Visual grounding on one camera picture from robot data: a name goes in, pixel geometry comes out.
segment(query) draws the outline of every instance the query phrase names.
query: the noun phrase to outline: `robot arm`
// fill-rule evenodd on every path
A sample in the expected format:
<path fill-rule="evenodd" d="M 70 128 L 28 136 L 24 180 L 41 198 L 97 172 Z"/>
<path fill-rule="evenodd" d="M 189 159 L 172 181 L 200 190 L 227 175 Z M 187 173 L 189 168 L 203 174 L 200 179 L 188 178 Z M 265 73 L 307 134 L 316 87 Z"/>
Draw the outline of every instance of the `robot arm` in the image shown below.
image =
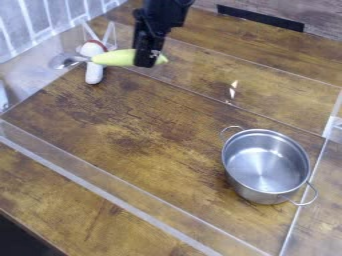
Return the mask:
<path fill-rule="evenodd" d="M 151 68 L 164 45 L 171 28 L 181 27 L 188 7 L 195 0 L 144 0 L 143 8 L 133 11 L 134 33 L 133 64 Z"/>

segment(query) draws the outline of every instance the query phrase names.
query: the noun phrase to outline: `pot handle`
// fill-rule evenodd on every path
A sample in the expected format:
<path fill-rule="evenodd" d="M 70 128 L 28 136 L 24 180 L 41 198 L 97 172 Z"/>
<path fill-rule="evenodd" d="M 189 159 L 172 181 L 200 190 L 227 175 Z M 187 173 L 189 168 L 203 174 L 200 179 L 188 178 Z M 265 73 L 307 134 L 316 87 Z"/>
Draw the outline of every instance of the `pot handle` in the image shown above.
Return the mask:
<path fill-rule="evenodd" d="M 237 125 L 232 125 L 232 126 L 225 127 L 225 128 L 220 131 L 220 133 L 219 133 L 219 137 L 220 137 L 220 139 L 221 139 L 223 142 L 225 142 L 224 132 L 225 132 L 227 130 L 232 129 L 232 128 L 237 128 L 237 129 L 240 129 L 241 131 L 244 131 L 244 128 L 240 127 L 240 126 L 237 126 Z"/>
<path fill-rule="evenodd" d="M 307 181 L 305 183 L 307 183 L 307 185 L 309 186 L 309 188 L 311 188 L 311 189 L 314 190 L 314 192 L 315 192 L 314 198 L 312 198 L 308 202 L 305 202 L 305 203 L 296 203 L 296 202 L 292 201 L 288 197 L 285 197 L 285 196 L 283 196 L 283 195 L 279 195 L 280 197 L 285 198 L 287 201 L 291 202 L 295 206 L 304 206 L 304 205 L 311 204 L 311 203 L 315 201 L 316 197 L 318 197 L 318 191 L 316 191 L 316 189 L 314 188 L 312 184 L 311 184 L 308 181 Z"/>

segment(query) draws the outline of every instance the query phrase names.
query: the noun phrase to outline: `wooden table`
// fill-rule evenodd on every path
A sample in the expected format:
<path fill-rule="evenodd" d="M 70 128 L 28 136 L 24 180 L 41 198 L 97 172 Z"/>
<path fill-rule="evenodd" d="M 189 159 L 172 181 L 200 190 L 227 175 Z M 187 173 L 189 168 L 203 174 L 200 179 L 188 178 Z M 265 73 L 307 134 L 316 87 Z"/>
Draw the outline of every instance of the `wooden table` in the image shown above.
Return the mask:
<path fill-rule="evenodd" d="M 122 48 L 129 45 L 128 13 L 134 6 L 128 2 L 108 15 L 118 22 Z M 104 18 L 93 21 L 98 34 L 104 24 Z M 191 233 L 199 230 L 195 224 L 181 223 L 189 230 L 185 236 L 176 228 L 161 229 L 129 207 L 114 205 L 1 145 L 4 214 L 69 255 L 277 254 L 296 208 L 289 203 L 255 205 L 236 196 L 224 180 L 217 134 L 229 125 L 276 130 L 301 144 L 314 168 L 340 91 L 342 57 L 334 54 L 339 49 L 342 45 L 328 40 L 192 9 L 187 27 L 167 41 L 169 64 L 151 70 L 106 68 L 97 86 L 84 84 L 84 67 L 76 67 L 2 115 L 16 127 L 229 234 L 228 246 L 208 230 Z M 324 149 L 338 155 L 339 145 Z M 332 237 L 340 237 L 342 204 L 336 193 L 332 199 L 324 196 L 338 187 L 338 156 L 326 155 L 323 163 L 330 171 L 320 171 L 315 181 L 323 196 L 305 211 L 320 209 L 324 214 L 312 219 L 305 213 L 299 223 L 311 224 L 299 230 L 295 226 L 291 236 L 305 245 L 299 246 L 301 255 L 319 248 L 327 255 L 328 247 L 307 246 L 307 241 L 330 237 L 331 230 Z M 181 220 L 169 219 L 168 227 L 177 227 Z M 289 241 L 292 254 L 296 247 Z"/>

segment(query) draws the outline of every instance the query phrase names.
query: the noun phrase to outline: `pot rim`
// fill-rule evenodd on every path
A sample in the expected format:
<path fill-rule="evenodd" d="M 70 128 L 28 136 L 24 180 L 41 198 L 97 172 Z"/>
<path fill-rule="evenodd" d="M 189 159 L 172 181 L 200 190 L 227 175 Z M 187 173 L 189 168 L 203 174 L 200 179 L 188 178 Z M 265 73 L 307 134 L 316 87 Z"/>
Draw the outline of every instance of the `pot rim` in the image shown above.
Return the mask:
<path fill-rule="evenodd" d="M 244 134 L 252 134 L 252 133 L 261 133 L 264 135 L 272 135 L 272 136 L 276 136 L 277 138 L 280 138 L 281 140 L 284 140 L 285 142 L 289 142 L 297 149 L 299 153 L 301 154 L 301 157 L 304 158 L 304 161 L 305 161 L 305 164 L 307 164 L 307 174 L 305 174 L 305 177 L 304 179 L 301 180 L 301 182 L 293 187 L 291 188 L 289 190 L 284 190 L 284 191 L 277 191 L 277 192 L 265 192 L 265 191 L 261 191 L 261 190 L 257 190 L 255 188 L 251 188 L 249 186 L 247 186 L 244 183 L 241 183 L 240 181 L 237 181 L 233 176 L 231 175 L 229 171 L 227 170 L 227 167 L 225 167 L 225 163 L 224 163 L 224 152 L 225 152 L 225 148 L 228 147 L 228 145 L 232 143 L 232 141 L 239 138 L 241 135 Z M 308 156 L 307 156 L 307 153 L 303 149 L 303 147 L 299 145 L 299 143 L 291 139 L 288 136 L 283 135 L 281 133 L 279 132 L 275 132 L 272 130 L 267 130 L 267 129 L 248 129 L 248 130 L 243 130 L 237 133 L 235 133 L 224 142 L 224 145 L 223 145 L 223 149 L 221 149 L 221 163 L 223 163 L 223 166 L 224 166 L 224 170 L 225 170 L 225 174 L 229 176 L 229 178 L 233 180 L 233 182 L 236 182 L 239 184 L 239 186 L 243 186 L 244 188 L 249 189 L 251 191 L 256 192 L 256 193 L 261 193 L 264 195 L 283 195 L 283 194 L 288 194 L 293 191 L 296 191 L 301 186 L 303 184 L 307 182 L 308 178 L 309 178 L 309 175 L 311 175 L 311 171 L 309 171 L 309 159 L 308 159 Z"/>

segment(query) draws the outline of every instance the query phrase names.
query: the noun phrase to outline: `stainless steel pot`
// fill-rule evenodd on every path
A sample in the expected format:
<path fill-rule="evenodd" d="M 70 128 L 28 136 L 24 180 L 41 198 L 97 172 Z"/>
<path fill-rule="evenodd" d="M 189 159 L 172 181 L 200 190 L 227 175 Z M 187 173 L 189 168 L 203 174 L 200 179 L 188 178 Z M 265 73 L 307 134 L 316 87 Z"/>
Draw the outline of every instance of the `stainless steel pot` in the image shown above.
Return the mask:
<path fill-rule="evenodd" d="M 241 131 L 225 140 L 224 132 L 232 128 Z M 224 141 L 221 162 L 225 177 L 243 198 L 259 204 L 289 201 L 303 206 L 314 202 L 318 192 L 307 181 L 308 157 L 291 138 L 269 130 L 244 130 L 240 126 L 224 128 L 220 137 Z M 289 197 L 304 183 L 314 190 L 314 198 L 296 203 Z"/>

